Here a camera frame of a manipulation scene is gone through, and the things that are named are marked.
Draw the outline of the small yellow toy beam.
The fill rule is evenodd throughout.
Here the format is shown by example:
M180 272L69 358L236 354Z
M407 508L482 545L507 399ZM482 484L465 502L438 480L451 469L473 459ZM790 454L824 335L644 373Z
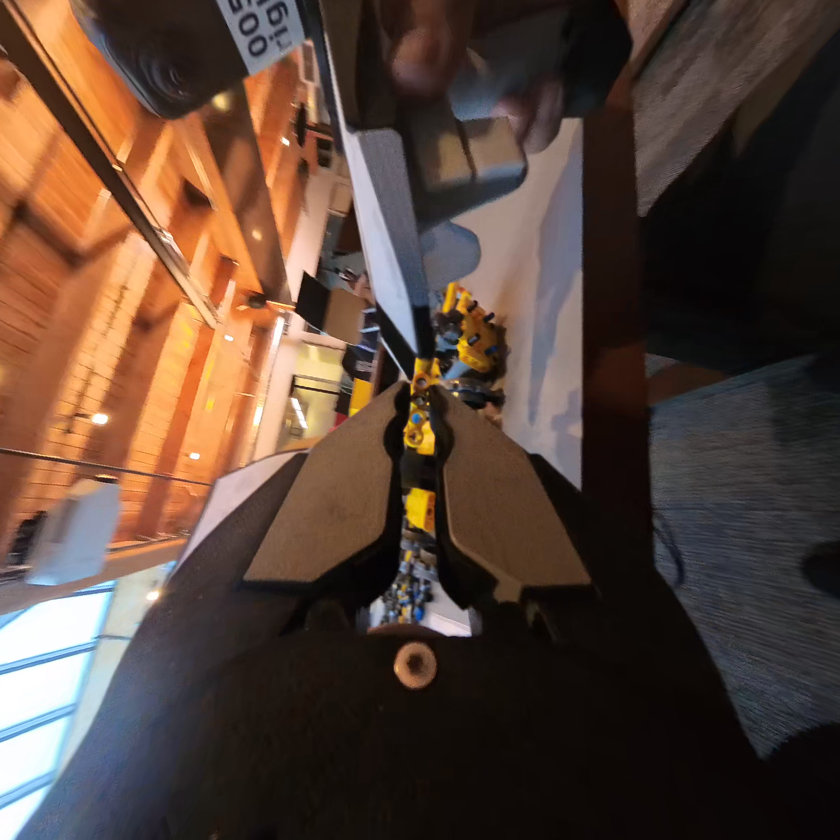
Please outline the small yellow toy beam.
M439 359L415 359L411 398L403 438L406 447L423 457L435 454L435 434L432 429L432 408L429 394L440 381Z

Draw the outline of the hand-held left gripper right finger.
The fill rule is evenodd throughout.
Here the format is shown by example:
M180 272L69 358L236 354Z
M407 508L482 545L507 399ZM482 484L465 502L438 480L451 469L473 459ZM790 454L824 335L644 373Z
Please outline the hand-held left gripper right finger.
M589 592L592 577L530 455L442 387L435 435L440 580L460 607Z

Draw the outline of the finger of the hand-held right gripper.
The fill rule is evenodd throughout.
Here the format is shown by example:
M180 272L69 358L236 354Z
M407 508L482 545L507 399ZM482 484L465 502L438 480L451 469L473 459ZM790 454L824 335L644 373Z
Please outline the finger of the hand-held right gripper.
M514 192L528 173L503 117L461 122L452 112L403 112L401 137L421 232Z
M341 126L374 298L412 357L430 359L434 331L404 147L393 129Z

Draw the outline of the person's right hand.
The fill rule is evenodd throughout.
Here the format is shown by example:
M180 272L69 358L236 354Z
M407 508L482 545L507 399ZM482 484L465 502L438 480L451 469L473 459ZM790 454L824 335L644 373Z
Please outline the person's right hand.
M445 94L467 58L469 42L487 30L561 7L558 1L383 2L381 26L391 41L396 88L413 98ZM564 119L564 88L557 74L533 77L495 102L493 115L509 121L526 154L545 151Z

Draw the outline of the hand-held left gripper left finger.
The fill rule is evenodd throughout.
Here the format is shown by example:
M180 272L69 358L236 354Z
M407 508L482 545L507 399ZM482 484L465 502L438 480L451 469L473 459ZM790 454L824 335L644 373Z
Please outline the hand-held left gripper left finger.
M410 386L394 384L296 454L246 585L369 605L393 582L400 552L400 465Z

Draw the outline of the white blurred panel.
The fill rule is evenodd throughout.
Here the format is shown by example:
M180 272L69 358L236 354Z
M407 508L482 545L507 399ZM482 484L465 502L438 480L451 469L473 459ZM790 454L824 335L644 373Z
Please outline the white blurred panel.
M100 574L121 514L111 476L77 480L48 510L28 558L30 585L65 585Z

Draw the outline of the grey desk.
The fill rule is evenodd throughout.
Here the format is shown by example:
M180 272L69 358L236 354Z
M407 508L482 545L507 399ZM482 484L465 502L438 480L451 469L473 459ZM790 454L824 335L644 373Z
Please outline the grey desk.
M484 258L475 279L511 304L505 435L531 457L591 576L587 592L520 604L551 638L583 642L651 615L653 551L648 407L634 141L610 109L562 129L565 160L535 157L524 197L468 213ZM196 545L172 582L208 606L224 597L316 600L248 587L246 571L274 521L295 455Z

